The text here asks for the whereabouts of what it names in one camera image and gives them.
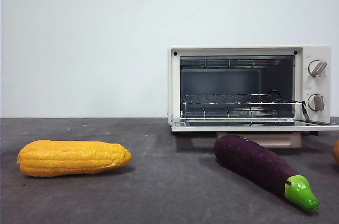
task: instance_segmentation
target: eggplant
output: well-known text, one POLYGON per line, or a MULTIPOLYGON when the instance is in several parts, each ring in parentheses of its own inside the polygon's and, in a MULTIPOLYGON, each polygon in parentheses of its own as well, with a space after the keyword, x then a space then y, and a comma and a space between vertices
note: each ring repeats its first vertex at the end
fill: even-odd
POLYGON ((309 182, 272 151, 243 137, 227 135, 214 145, 217 161, 309 212, 319 209, 309 182))

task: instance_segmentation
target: toaster oven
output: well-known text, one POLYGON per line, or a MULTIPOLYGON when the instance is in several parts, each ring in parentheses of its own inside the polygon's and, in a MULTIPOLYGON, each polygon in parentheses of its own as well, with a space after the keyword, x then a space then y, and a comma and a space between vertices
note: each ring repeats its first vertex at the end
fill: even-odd
POLYGON ((300 147, 301 131, 339 130, 330 82, 327 46, 171 47, 168 124, 300 147))

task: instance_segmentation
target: yellow corn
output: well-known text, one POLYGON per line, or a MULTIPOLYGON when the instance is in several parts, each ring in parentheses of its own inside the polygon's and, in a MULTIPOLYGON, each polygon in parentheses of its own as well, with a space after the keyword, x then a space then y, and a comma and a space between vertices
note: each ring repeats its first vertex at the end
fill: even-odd
POLYGON ((97 174, 131 160, 132 154, 120 144, 46 139, 29 143, 17 157, 20 170, 29 176, 97 174))

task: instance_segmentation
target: gray carpet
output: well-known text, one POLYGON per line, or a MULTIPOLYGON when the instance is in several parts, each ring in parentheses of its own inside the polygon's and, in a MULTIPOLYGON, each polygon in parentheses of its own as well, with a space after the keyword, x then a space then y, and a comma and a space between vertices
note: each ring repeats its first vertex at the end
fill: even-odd
POLYGON ((310 181, 321 205, 309 215, 219 166, 214 133, 171 135, 166 119, 2 119, 1 223, 338 223, 339 132, 303 135, 276 149, 310 181), (31 141, 121 143, 128 166, 98 175, 33 178, 16 164, 31 141))

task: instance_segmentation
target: control knob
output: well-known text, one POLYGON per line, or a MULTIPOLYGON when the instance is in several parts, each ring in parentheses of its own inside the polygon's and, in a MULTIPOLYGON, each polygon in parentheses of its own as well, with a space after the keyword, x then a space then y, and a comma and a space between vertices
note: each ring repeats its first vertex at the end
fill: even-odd
POLYGON ((322 111, 324 110, 324 97, 320 94, 313 94, 308 98, 307 104, 313 111, 322 111))
POLYGON ((315 60, 308 65, 308 72, 312 77, 320 77, 327 67, 324 61, 315 60))

